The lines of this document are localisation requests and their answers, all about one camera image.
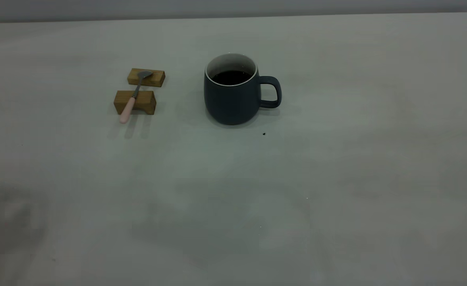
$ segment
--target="spoon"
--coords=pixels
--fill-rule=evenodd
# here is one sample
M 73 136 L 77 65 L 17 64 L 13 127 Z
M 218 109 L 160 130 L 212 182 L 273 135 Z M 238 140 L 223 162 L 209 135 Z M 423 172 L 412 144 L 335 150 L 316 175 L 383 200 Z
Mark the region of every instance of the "spoon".
M 124 107 L 124 110 L 121 113 L 121 118 L 119 119 L 120 123 L 126 124 L 126 122 L 128 122 L 129 116 L 131 114 L 131 110 L 133 109 L 133 105 L 135 105 L 135 100 L 137 100 L 138 90 L 140 89 L 141 81 L 144 78 L 150 76 L 151 74 L 152 74 L 151 71 L 141 71 L 138 73 L 139 85 L 137 86 L 137 89 L 135 89 L 135 92 L 133 92 L 133 95 L 131 96 L 131 98 L 128 100 L 126 107 Z

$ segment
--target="wooden block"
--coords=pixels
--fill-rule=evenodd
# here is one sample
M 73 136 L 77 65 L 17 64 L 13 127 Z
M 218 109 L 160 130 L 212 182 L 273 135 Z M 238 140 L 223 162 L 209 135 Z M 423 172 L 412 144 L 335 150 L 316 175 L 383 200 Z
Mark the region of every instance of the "wooden block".
M 117 91 L 114 99 L 114 106 L 117 109 L 117 114 L 121 114 L 128 103 L 128 100 L 133 96 L 133 91 Z M 156 110 L 156 98 L 152 91 L 139 91 L 137 101 L 133 109 L 143 110 L 146 114 L 154 114 Z
M 165 80 L 165 72 L 164 71 L 156 71 L 156 70 L 144 70 L 144 69 L 131 69 L 129 76 L 128 76 L 128 83 L 130 85 L 138 85 L 138 73 L 141 71 L 152 71 L 152 74 L 141 81 L 141 85 L 147 85 L 150 87 L 161 87 Z

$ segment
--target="mug rim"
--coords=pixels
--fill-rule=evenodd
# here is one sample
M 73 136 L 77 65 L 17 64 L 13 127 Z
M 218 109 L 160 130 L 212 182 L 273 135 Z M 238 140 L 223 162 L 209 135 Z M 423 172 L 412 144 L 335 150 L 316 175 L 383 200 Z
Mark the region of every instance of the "mug rim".
M 247 58 L 248 60 L 251 60 L 251 62 L 255 65 L 255 72 L 253 73 L 253 75 L 249 78 L 249 80 L 246 80 L 244 83 L 238 83 L 236 85 L 222 85 L 221 83 L 216 83 L 215 81 L 213 81 L 210 76 L 208 75 L 208 72 L 207 72 L 207 68 L 208 66 L 210 65 L 210 63 L 212 63 L 213 60 L 215 60 L 216 58 L 219 58 L 220 56 L 226 56 L 228 54 L 236 54 L 236 55 L 239 55 L 239 56 L 244 56 L 245 58 Z M 219 56 L 216 56 L 215 58 L 213 58 L 212 60 L 210 60 L 210 62 L 208 62 L 208 64 L 206 65 L 205 67 L 205 76 L 212 82 L 212 83 L 215 83 L 216 85 L 220 85 L 221 87 L 238 87 L 239 85 L 244 85 L 245 83 L 249 82 L 250 80 L 252 80 L 256 75 L 257 73 L 259 72 L 259 67 L 257 65 L 257 63 L 255 63 L 255 61 L 246 56 L 245 54 L 239 54 L 239 53 L 236 53 L 236 52 L 229 52 L 229 53 L 226 53 L 226 54 L 221 54 Z

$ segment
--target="ceramic mug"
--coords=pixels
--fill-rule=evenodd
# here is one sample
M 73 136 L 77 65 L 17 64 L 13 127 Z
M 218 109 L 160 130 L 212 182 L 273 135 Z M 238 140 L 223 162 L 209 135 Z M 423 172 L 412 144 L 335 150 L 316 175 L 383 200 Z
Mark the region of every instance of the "ceramic mug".
M 214 79 L 225 72 L 242 72 L 251 75 L 241 83 L 217 83 Z M 262 84 L 273 85 L 276 88 L 278 99 L 266 101 L 261 99 Z M 214 58 L 205 69 L 203 92 L 208 112 L 219 123 L 236 125 L 244 123 L 255 114 L 259 107 L 276 108 L 281 104 L 281 87 L 279 81 L 272 76 L 259 76 L 257 64 L 243 54 L 223 54 Z

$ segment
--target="metal spoon head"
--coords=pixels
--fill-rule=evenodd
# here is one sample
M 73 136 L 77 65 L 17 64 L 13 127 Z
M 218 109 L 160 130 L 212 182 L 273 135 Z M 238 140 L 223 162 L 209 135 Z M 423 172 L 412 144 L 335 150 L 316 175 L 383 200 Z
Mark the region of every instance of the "metal spoon head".
M 142 80 L 152 74 L 151 71 L 141 71 L 138 73 L 139 80 Z

